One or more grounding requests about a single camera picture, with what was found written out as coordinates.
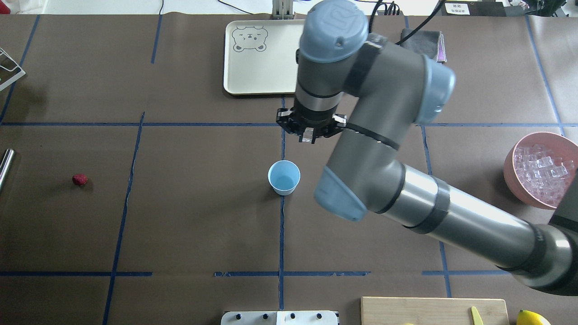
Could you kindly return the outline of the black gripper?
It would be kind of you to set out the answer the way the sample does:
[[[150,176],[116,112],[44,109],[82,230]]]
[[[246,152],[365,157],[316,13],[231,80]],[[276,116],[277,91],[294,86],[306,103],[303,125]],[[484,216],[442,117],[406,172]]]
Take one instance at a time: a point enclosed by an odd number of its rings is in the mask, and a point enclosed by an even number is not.
[[[325,111],[314,111],[306,107],[292,107],[287,119],[287,132],[297,134],[299,141],[309,140],[309,129],[312,130],[311,144],[320,137],[329,138],[338,134],[337,122],[334,120],[336,107]]]

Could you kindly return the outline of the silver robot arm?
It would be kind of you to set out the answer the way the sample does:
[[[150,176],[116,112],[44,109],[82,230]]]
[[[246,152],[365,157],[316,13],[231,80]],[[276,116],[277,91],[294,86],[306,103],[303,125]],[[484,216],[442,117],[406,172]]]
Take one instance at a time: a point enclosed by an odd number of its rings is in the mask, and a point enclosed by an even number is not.
[[[522,220],[401,157],[412,128],[432,122],[456,75],[371,30],[349,0],[306,15],[291,108],[276,121],[302,143],[337,136],[314,198],[345,220],[384,216],[483,258],[525,286],[577,295],[577,181],[546,224]]]

